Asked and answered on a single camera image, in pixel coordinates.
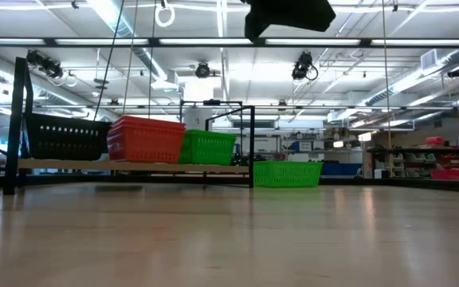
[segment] metal pole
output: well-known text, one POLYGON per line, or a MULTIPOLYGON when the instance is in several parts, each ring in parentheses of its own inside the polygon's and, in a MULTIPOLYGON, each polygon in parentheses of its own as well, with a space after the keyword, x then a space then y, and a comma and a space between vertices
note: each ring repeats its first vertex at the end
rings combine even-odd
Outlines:
MULTIPOLYGON (((21 124, 21 130, 24 131, 25 125, 26 125, 26 119, 28 116, 31 115, 33 112, 33 84, 31 83, 31 75, 29 74, 29 68, 27 65, 27 61, 25 63, 25 74, 24 74, 24 84, 25 84, 25 92, 26 92, 26 98, 25 98, 25 110, 24 110, 24 116, 22 117, 22 124, 21 124)), ((28 159, 30 156, 29 154, 29 149, 28 149, 28 139, 26 138, 26 134, 24 133, 22 136, 22 144, 21 144, 21 158, 22 159, 28 159)), ((18 187, 24 187, 26 185, 26 175, 28 174, 29 169, 20 169, 18 170, 18 187)))
POLYGON ((254 116, 256 108, 251 106, 251 135, 249 141, 249 187, 254 187, 254 116))
POLYGON ((8 156, 6 160, 4 195, 15 195, 18 172, 18 153, 21 142, 22 100, 26 81, 26 59, 15 59, 14 94, 12 95, 12 114, 10 116, 10 130, 8 131, 8 156))

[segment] red basket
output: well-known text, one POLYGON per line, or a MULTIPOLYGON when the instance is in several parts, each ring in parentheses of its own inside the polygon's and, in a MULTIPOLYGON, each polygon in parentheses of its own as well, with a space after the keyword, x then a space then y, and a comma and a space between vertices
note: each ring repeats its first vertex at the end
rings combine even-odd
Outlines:
POLYGON ((459 171, 451 171, 451 170, 431 170, 431 178, 432 179, 452 179, 452 180, 459 180, 459 171))
POLYGON ((185 124, 122 116, 108 133, 110 160, 177 163, 185 124))

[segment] wooden plank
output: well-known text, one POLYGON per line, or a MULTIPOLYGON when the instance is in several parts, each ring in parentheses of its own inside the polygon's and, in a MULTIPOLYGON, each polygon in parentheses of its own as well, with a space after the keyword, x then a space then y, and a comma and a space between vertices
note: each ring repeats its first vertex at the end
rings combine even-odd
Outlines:
POLYGON ((19 168, 62 168, 94 169, 114 171, 206 171, 206 172, 249 172, 248 167, 225 167, 215 165, 127 163, 114 161, 77 161, 54 159, 20 159, 19 168))

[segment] ceiling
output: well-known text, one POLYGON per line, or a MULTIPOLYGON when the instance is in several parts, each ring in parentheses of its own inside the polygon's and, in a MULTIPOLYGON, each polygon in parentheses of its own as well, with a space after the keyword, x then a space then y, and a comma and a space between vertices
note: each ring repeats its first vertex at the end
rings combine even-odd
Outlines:
MULTIPOLYGON (((175 7, 175 20, 168 27, 160 27, 154 21, 155 1, 126 1, 124 15, 137 18, 135 33, 139 37, 243 37, 246 5, 239 0, 228 0, 228 12, 222 14, 226 21, 218 29, 218 0, 169 0, 175 7)), ((74 10, 70 0, 0 0, 0 37, 113 37, 113 32, 103 18, 84 0, 78 0, 79 10, 74 10)), ((459 38, 459 0, 399 0, 399 10, 391 11, 393 1, 386 1, 385 32, 382 0, 329 0, 335 7, 337 17, 330 28, 313 32, 283 26, 269 27, 263 37, 416 37, 416 38, 459 38)), ((167 20, 167 12, 161 19, 167 20)), ((229 100, 242 100, 247 104, 277 104, 287 100, 297 105, 349 105, 358 104, 370 91, 386 84, 386 77, 392 85, 402 75, 420 65, 420 56, 430 49, 327 49, 324 48, 224 48, 229 78, 229 100), (320 76, 309 85, 299 88, 291 78, 294 61, 303 51, 311 52, 318 60, 316 67, 320 76)), ((100 50, 100 64, 97 72, 97 49, 94 48, 40 48, 48 57, 61 62, 61 66, 76 75, 79 80, 74 87, 61 88, 86 100, 96 103, 93 96, 95 77, 103 77, 110 55, 110 49, 100 50)), ((165 71, 174 70, 180 81, 194 79, 192 67, 200 61, 207 61, 214 70, 222 70, 222 51, 219 48, 154 48, 149 51, 157 64, 165 71)), ((27 48, 0 47, 0 58, 9 63, 15 57, 25 57, 27 48)), ((107 78, 110 84, 104 91, 103 103, 110 98, 128 98, 130 104, 146 104, 151 95, 152 104, 178 104, 178 92, 164 92, 150 87, 152 77, 143 63, 132 55, 130 49, 115 48, 109 65, 107 78), (127 75, 130 75, 127 94, 127 75)), ((37 76, 44 75, 34 70, 37 76)), ((396 105, 408 105, 413 100, 428 96, 448 87, 458 87, 453 97, 459 94, 459 78, 449 79, 435 75, 419 85, 402 91, 395 96, 396 105)), ((223 92, 214 94, 222 99, 223 92)), ((433 99, 447 102, 447 97, 433 99)), ((275 110, 259 111, 270 114, 275 110)), ((127 110, 127 113, 143 114, 144 110, 127 110)), ((152 109, 152 113, 171 115, 178 108, 152 109)), ((328 110, 306 110, 303 116, 327 115, 328 110)), ((375 115, 358 113, 358 119, 375 115)))

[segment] security camera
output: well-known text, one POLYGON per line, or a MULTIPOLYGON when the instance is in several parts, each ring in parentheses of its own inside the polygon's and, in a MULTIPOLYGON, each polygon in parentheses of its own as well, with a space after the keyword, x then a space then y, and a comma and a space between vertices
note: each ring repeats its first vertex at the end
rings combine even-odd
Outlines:
POLYGON ((200 79, 206 79, 210 76, 210 67, 208 66, 207 62, 200 62, 194 75, 200 79))

